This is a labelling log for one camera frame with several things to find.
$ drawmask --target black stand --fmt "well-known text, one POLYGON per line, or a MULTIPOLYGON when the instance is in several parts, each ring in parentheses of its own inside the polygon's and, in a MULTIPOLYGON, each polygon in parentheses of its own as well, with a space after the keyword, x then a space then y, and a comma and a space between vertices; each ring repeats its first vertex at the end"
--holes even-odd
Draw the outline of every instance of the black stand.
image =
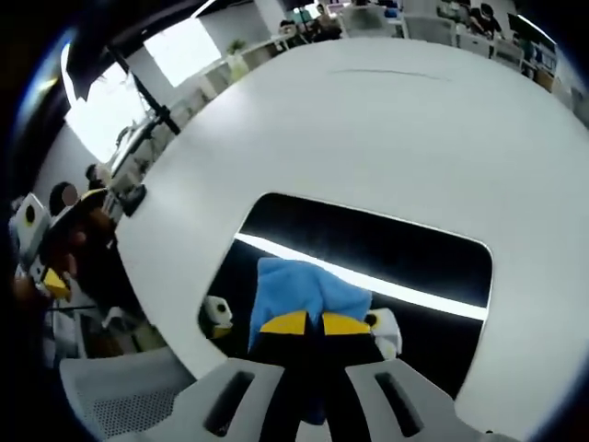
POLYGON ((169 109, 166 106, 161 106, 156 101, 154 96, 149 93, 149 90, 147 90, 147 87, 145 87, 141 80, 137 78, 137 76, 131 71, 131 67, 129 66, 127 61, 116 49, 114 49, 110 45, 107 45, 107 51, 110 53, 110 55, 112 55, 112 58, 114 58, 114 61, 117 62, 117 64, 122 68, 122 70, 125 71, 125 74, 130 74, 131 76, 133 76, 133 80, 135 82, 135 85, 137 86, 137 90, 141 95, 144 96, 145 101, 147 101, 147 104, 149 104, 149 106, 154 110, 158 120, 164 122, 174 135, 178 135, 180 133, 180 128, 170 118, 169 109))

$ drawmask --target ceiling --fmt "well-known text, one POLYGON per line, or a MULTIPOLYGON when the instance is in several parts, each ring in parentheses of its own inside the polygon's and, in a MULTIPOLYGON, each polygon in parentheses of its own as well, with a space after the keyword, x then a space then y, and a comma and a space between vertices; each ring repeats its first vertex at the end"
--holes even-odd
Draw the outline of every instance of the ceiling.
MULTIPOLYGON (((546 1, 515 1, 527 17, 535 21, 563 47, 582 72, 589 70, 589 55, 583 47, 585 41, 582 20, 572 22, 571 17, 587 17, 577 10, 587 8, 579 3, 567 7, 546 1)), ((70 50, 68 69, 75 82, 76 92, 84 95, 89 84, 112 63, 105 54, 105 44, 114 44, 123 54, 130 54, 141 47, 144 40, 174 23, 189 17, 204 0, 95 0, 84 2, 87 6, 71 6, 69 2, 45 2, 35 5, 30 13, 28 2, 15 5, 17 13, 10 13, 0 32, 3 41, 9 41, 7 58, 11 63, 0 74, 0 88, 7 102, 13 104, 12 114, 22 103, 23 92, 31 81, 32 73, 46 59, 51 66, 39 83, 57 78, 53 87, 37 93, 29 106, 21 109, 17 123, 13 124, 12 167, 10 168, 11 193, 28 192, 36 179, 52 141, 64 123, 69 109, 64 87, 59 78, 59 51, 49 50, 63 36, 66 29, 73 29, 75 39, 70 50)), ((244 3, 243 0, 217 0, 204 14, 244 3)))

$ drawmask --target office desk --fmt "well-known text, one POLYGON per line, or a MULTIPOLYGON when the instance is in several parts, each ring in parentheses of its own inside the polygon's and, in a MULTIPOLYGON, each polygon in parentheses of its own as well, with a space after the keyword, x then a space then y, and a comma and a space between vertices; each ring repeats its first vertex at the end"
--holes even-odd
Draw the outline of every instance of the office desk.
POLYGON ((122 219, 119 249, 148 319, 201 378, 225 360, 197 325, 202 298, 267 192, 480 240, 490 313, 456 409, 525 439, 587 357, 588 146, 550 94, 475 54, 402 39, 302 46, 188 123, 122 219))

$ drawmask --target white table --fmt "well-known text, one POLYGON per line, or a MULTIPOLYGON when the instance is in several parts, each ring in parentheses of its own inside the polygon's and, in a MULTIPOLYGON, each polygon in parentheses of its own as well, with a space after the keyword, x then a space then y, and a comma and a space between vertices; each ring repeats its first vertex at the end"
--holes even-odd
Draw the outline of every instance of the white table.
POLYGON ((264 64, 187 125, 121 221, 120 250, 147 317, 201 378, 225 356, 199 306, 266 192, 480 240, 490 315, 456 409, 525 438, 589 348, 588 170, 581 123, 500 64, 422 41, 328 41, 264 64))

